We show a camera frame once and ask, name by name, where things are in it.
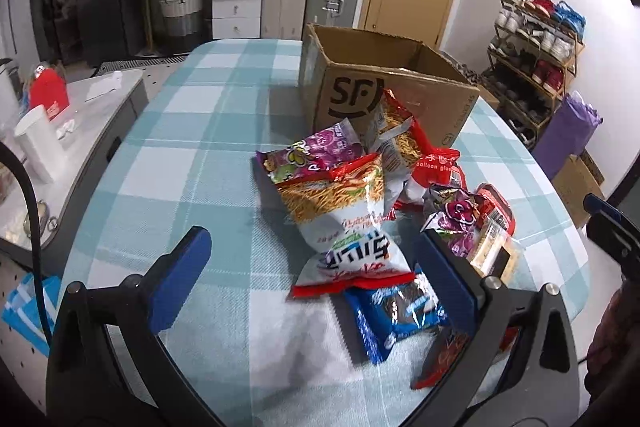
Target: plaid tablecloth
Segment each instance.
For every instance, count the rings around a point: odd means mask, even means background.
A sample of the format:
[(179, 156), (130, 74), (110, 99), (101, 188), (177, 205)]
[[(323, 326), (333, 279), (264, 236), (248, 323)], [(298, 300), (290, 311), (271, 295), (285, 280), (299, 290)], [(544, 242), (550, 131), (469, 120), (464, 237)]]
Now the plaid tablecloth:
[[(191, 53), (101, 179), (63, 287), (116, 285), (144, 273), (192, 225), (206, 227), (211, 260), (162, 339), (217, 415), (229, 425), (395, 426), (425, 396), (410, 382), (432, 335), (396, 344), (373, 366), (342, 296), (287, 300), (311, 251), (254, 155), (306, 134), (299, 64), (300, 42), (292, 41), (218, 41)], [(481, 99), (454, 147), (469, 187), (489, 181), (513, 207), (526, 253), (511, 285), (557, 283), (574, 318), (588, 295), (588, 258), (551, 183)], [(410, 259), (417, 223), (385, 226)], [(130, 359), (122, 362), (145, 397)], [(484, 393), (501, 368), (488, 374)]]

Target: blue cookie package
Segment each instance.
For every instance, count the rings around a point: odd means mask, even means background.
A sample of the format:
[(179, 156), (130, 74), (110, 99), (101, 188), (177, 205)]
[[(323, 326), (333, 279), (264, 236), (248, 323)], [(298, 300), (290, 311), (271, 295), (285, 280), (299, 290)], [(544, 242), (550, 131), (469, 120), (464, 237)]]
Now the blue cookie package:
[(415, 279), (377, 290), (350, 288), (344, 292), (372, 363), (384, 362), (397, 341), (417, 331), (447, 325), (447, 315), (419, 266)]

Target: sf logo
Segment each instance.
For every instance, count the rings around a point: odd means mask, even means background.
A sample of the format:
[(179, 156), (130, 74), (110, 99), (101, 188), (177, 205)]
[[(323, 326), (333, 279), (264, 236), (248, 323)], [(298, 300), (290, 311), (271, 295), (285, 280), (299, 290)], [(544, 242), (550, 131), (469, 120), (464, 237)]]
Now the sf logo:
[(354, 80), (339, 76), (334, 80), (334, 96), (331, 97), (333, 107), (329, 107), (329, 115), (340, 119), (365, 116), (376, 108), (384, 89), (385, 81), (382, 78), (374, 82), (368, 78)]

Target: white drawer cabinet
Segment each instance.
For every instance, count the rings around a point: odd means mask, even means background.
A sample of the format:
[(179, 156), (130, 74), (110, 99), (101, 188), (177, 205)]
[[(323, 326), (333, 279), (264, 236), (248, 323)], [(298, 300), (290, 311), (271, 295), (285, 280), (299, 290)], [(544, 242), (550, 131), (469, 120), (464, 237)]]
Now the white drawer cabinet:
[(211, 0), (214, 39), (260, 38), (262, 0)]
[(213, 19), (214, 39), (257, 39), (260, 37), (260, 17)]
[(211, 12), (214, 19), (233, 17), (260, 17), (261, 0), (213, 0)]

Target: white cup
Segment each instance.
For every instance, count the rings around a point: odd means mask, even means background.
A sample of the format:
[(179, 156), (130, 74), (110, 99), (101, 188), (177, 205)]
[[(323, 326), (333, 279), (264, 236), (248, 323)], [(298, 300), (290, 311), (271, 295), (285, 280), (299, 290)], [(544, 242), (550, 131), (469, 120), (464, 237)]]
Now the white cup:
[(66, 153), (43, 105), (34, 107), (15, 126), (15, 139), (42, 181), (55, 181), (65, 169)]

